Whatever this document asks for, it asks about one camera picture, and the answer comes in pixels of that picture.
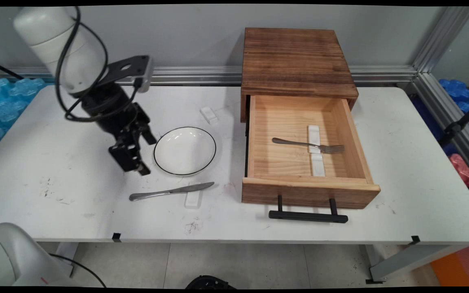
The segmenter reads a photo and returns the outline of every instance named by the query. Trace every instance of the wooden box top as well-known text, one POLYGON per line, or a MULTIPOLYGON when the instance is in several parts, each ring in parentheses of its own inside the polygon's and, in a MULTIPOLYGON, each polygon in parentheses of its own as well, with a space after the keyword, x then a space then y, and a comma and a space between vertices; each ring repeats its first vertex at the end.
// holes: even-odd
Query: wooden box top
POLYGON ((245 95, 357 98, 357 89, 333 30, 246 28, 245 95))

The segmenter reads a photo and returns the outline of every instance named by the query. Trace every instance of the open drawer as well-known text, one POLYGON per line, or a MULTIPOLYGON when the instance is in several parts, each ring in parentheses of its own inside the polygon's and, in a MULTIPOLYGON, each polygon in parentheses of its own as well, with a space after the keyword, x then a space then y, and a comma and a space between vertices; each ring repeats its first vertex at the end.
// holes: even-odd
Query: open drawer
POLYGON ((340 98, 252 95, 248 101, 247 172, 242 202, 365 208, 380 192, 372 181, 348 103, 340 98), (322 153, 325 177, 311 175, 306 145, 276 144, 273 137, 307 142, 309 125, 320 127, 321 144, 343 144, 342 153, 322 153))

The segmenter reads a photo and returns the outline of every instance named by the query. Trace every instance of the plastic bottle pack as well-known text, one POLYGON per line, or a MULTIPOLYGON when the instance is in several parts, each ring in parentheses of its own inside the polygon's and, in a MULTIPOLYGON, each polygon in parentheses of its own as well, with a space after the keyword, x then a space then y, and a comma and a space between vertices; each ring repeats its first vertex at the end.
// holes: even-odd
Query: plastic bottle pack
POLYGON ((15 84, 0 79, 0 141, 37 93, 47 84, 41 78, 24 78, 15 84))
POLYGON ((439 83, 463 113, 469 111, 469 89, 467 89, 464 82, 455 79, 449 81, 445 79, 439 79, 439 83))

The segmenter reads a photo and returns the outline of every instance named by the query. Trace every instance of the white block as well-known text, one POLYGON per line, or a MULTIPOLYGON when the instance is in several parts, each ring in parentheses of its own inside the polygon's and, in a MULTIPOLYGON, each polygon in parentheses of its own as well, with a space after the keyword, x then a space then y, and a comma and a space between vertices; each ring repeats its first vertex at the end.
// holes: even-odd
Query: white block
MULTIPOLYGON (((200 182, 190 182, 189 185, 200 184, 200 182)), ((200 208, 200 204, 202 203, 202 191, 191 191, 186 194, 186 202, 184 206, 186 208, 200 208)))
MULTIPOLYGON (((320 127, 317 125, 309 125, 309 143, 320 145, 320 127)), ((315 146, 309 145, 309 153, 321 154, 322 152, 315 146)))
POLYGON ((311 154, 312 176, 325 176, 322 154, 311 154))
POLYGON ((200 109, 200 113, 203 115, 207 123, 214 124, 218 122, 218 117, 216 117, 215 112, 211 110, 211 108, 203 107, 200 109))

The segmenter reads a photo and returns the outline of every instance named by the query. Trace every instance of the floor tile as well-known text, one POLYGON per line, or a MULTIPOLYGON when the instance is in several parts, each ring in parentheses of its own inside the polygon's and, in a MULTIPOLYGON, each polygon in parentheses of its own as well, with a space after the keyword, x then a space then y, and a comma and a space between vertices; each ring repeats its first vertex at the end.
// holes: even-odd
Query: floor tile
POLYGON ((311 288, 364 287, 370 278, 359 245, 305 245, 305 256, 311 288))
MULTIPOLYGON (((386 247, 387 256, 402 249, 386 247)), ((381 285, 367 285, 370 262, 361 245, 305 245, 311 288, 439 286, 430 265, 389 278, 381 285)))
POLYGON ((309 288, 303 245, 172 243, 164 288, 211 275, 237 289, 309 288))
MULTIPOLYGON (((74 260, 93 270, 107 287, 162 288, 169 243, 80 243, 74 260)), ((84 287, 101 287, 85 269, 72 278, 84 287)))

